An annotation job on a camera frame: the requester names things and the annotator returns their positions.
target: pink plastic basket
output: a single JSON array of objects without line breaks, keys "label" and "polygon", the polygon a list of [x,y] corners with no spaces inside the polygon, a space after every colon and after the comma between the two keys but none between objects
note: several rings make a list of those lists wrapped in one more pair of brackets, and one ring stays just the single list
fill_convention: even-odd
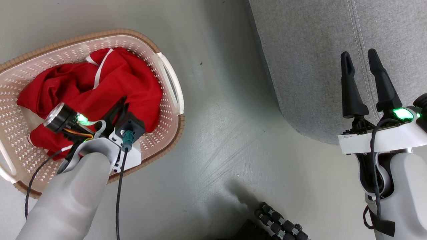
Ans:
[{"label": "pink plastic basket", "polygon": [[[176,145],[184,129],[184,98],[172,66],[146,36],[126,29],[110,30],[51,44],[0,66],[0,176],[25,193],[35,170],[47,158],[43,149],[27,141],[27,135],[43,119],[16,104],[21,90],[47,68],[81,62],[96,50],[116,47],[124,47],[142,58],[163,90],[159,125],[140,141],[142,164],[125,171],[125,175],[148,165]],[[51,161],[40,170],[32,185],[32,197],[41,195],[60,163]],[[109,183],[117,179],[118,174],[111,175]]]}]

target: gray floor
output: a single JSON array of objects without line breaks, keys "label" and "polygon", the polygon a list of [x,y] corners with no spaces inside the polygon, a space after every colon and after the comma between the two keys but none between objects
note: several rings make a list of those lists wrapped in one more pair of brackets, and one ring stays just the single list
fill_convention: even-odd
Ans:
[{"label": "gray floor", "polygon": [[[374,239],[355,158],[300,136],[281,116],[240,0],[2,0],[0,61],[121,27],[160,47],[186,104],[176,148],[123,180],[122,239],[230,237],[259,201],[314,240]],[[115,239],[116,191],[108,185],[87,240]],[[24,195],[2,179],[0,193],[2,239],[14,239]]]}]

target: glowing green light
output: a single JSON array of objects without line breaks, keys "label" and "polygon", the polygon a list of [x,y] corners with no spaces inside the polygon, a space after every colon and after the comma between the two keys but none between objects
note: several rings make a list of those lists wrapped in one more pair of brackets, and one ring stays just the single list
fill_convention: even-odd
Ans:
[{"label": "glowing green light", "polygon": [[88,122],[88,118],[83,116],[83,114],[80,114],[79,116],[77,116],[77,120],[81,123],[87,123]]},{"label": "glowing green light", "polygon": [[396,114],[396,116],[398,118],[400,118],[402,120],[406,120],[406,119],[409,120],[409,119],[413,119],[414,118],[414,115],[410,111],[408,111],[408,110],[406,110],[404,108],[394,109],[393,112]]}]

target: basket rim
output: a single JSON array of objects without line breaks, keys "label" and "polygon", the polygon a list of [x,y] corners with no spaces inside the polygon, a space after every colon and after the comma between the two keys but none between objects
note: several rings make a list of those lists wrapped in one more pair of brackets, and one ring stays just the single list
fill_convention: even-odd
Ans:
[{"label": "basket rim", "polygon": [[[63,40],[63,41],[53,43],[53,44],[50,44],[48,46],[36,49],[32,52],[23,54],[23,55],[16,57],[12,60],[9,60],[3,64],[0,64],[0,74],[4,73],[7,70],[12,69],[13,67],[20,65],[20,64],[22,64],[28,60],[32,60],[32,59],[37,58],[39,56],[42,56],[46,53],[50,53],[52,51],[59,50],[59,49],[62,49],[64,47],[68,47],[68,46],[72,46],[75,44],[87,42],[90,40],[96,40],[96,39],[112,37],[112,36],[120,36],[120,35],[131,36],[131,37],[137,38],[138,40],[141,40],[142,42],[146,43],[154,51],[154,53],[160,53],[160,49],[158,48],[158,46],[151,39],[146,37],[145,35],[143,35],[139,32],[136,32],[134,30],[130,30],[130,29],[112,29],[112,30],[82,35],[82,36],[79,36],[76,38],[70,38],[67,40]],[[184,114],[178,115],[177,117],[178,117],[178,126],[177,126],[175,136],[171,140],[171,142],[166,147],[164,147],[162,150],[158,151],[157,153],[153,154],[152,156],[148,157],[147,159],[144,159],[140,165],[126,170],[123,173],[124,176],[127,176],[133,172],[136,172],[139,169],[145,167],[146,165],[154,162],[155,160],[164,156],[166,153],[168,153],[170,150],[172,150],[172,148],[175,147],[175,145],[178,143],[178,141],[180,140],[180,138],[182,136],[182,132],[184,130],[184,123],[185,123]],[[110,175],[107,184],[110,184],[110,183],[118,180],[118,178],[119,178],[119,174]],[[18,180],[13,185],[20,192],[22,192],[23,194],[26,194],[26,192],[28,190],[28,186],[26,184],[24,184],[22,181]],[[34,199],[38,199],[41,196],[41,194],[42,194],[41,192],[35,191],[33,189],[31,189],[31,191],[30,191],[30,197],[32,197]]]}]

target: red garment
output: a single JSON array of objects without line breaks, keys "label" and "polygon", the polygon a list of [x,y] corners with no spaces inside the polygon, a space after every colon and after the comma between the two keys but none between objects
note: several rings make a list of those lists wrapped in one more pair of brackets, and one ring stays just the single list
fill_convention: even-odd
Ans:
[{"label": "red garment", "polygon": [[[158,123],[163,92],[147,64],[124,48],[98,50],[90,58],[102,66],[95,89],[100,67],[89,62],[59,65],[45,70],[29,83],[19,95],[18,105],[45,119],[53,108],[64,102],[89,121],[96,121],[120,98],[127,96],[129,111],[144,121],[147,132],[152,132]],[[62,133],[55,134],[43,124],[34,129],[29,138],[34,146],[49,150],[48,155],[73,144]]]}]

